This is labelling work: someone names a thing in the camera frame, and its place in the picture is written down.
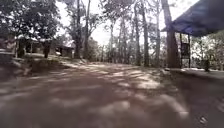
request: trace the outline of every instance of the wooden post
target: wooden post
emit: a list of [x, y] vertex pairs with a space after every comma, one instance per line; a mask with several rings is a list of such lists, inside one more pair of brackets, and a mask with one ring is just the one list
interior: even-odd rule
[[189, 43], [189, 68], [191, 68], [191, 37], [188, 34], [188, 43]]
[[182, 68], [183, 61], [182, 61], [182, 34], [180, 33], [180, 67]]

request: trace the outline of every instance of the canopy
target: canopy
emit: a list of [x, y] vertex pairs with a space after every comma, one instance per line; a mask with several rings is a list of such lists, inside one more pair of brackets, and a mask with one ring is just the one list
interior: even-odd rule
[[224, 0], [200, 0], [165, 28], [169, 31], [206, 36], [224, 29]]

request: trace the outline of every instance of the road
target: road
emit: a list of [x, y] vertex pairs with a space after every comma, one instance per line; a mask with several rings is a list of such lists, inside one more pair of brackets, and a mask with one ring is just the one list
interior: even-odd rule
[[79, 65], [0, 82], [0, 127], [223, 128], [223, 85], [158, 69]]

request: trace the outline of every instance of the green leaves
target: green leaves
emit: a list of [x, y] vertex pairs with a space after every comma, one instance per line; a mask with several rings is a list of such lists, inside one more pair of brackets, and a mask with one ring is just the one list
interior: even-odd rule
[[8, 22], [7, 29], [17, 37], [39, 40], [53, 38], [59, 14], [55, 0], [3, 0], [0, 17]]

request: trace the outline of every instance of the bright sky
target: bright sky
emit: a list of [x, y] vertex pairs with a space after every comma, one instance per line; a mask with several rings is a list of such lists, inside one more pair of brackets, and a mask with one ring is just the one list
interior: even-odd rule
[[[87, 5], [88, 0], [82, 0], [85, 5]], [[171, 8], [171, 15], [173, 19], [176, 19], [178, 16], [180, 16], [184, 11], [186, 11], [190, 6], [192, 6], [194, 3], [196, 3], [198, 0], [168, 0], [169, 3], [176, 3], [176, 7]], [[98, 7], [99, 0], [92, 0], [91, 1], [91, 13], [96, 14], [100, 13], [100, 9]], [[67, 12], [65, 10], [66, 5], [57, 2], [57, 6], [59, 7], [60, 14], [61, 14], [61, 23], [65, 26], [68, 26], [70, 23], [70, 19], [67, 16]], [[160, 15], [160, 28], [164, 28], [164, 18], [163, 18], [163, 13]], [[92, 37], [94, 40], [98, 41], [100, 45], [107, 44], [110, 39], [110, 32], [104, 30], [105, 24], [100, 25], [92, 34]]]

